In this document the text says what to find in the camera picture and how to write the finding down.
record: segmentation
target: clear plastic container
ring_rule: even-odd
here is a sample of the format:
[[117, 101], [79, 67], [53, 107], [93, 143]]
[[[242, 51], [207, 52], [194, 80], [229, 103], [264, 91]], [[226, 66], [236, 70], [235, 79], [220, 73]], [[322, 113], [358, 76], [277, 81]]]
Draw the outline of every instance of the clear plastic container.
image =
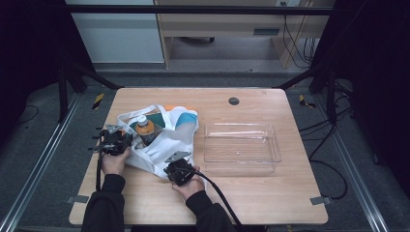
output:
[[215, 176], [270, 176], [280, 162], [273, 125], [205, 125], [205, 171]]

